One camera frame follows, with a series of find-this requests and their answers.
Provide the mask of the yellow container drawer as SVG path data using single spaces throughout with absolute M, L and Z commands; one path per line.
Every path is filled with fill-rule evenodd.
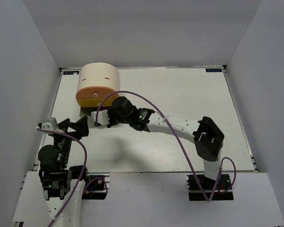
M 102 106 L 111 106 L 112 105 L 112 102 L 118 98 L 119 95 L 118 94 L 115 94 L 115 95 L 112 95 L 110 96 L 103 104 Z M 76 101 L 78 103 L 78 105 L 82 108 L 87 108 L 87 107 L 98 107 L 102 101 L 105 99 L 105 96 L 104 97 L 78 97 L 76 96 Z

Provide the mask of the orange container drawer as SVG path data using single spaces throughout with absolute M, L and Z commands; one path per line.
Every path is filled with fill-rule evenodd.
M 114 92 L 115 90 L 110 87 L 90 86 L 90 87 L 84 87 L 79 91 L 77 91 L 76 98 L 77 99 L 105 98 Z

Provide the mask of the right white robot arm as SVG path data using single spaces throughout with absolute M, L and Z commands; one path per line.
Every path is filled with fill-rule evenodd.
M 224 134 L 215 122 L 204 116 L 199 121 L 164 118 L 158 111 L 137 108 L 126 97 L 120 96 L 108 109 L 108 126 L 128 124 L 137 131 L 164 133 L 194 143 L 196 152 L 204 161 L 204 182 L 211 189 L 221 184 L 218 174 Z

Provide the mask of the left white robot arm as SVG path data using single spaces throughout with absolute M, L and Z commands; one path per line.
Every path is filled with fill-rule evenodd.
M 38 152 L 39 178 L 48 207 L 50 227 L 80 226 L 83 189 L 90 185 L 86 165 L 68 166 L 71 144 L 88 136 L 88 118 L 58 123 L 54 117 L 41 121 L 38 131 L 53 137 L 53 144 Z

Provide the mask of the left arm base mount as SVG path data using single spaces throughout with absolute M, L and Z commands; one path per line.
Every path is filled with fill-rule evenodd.
M 87 174 L 86 186 L 83 190 L 83 200 L 104 200 L 109 189 L 110 173 Z

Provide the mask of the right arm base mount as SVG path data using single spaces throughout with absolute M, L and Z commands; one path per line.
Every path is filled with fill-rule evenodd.
M 209 198 L 215 184 L 215 180 L 206 178 L 204 175 L 197 175 L 197 178 L 204 189 L 206 196 Z M 188 195 L 190 201 L 205 201 L 201 190 L 199 189 L 193 175 L 187 175 Z M 231 179 L 229 174 L 222 174 L 216 185 L 213 201 L 232 201 L 234 200 Z

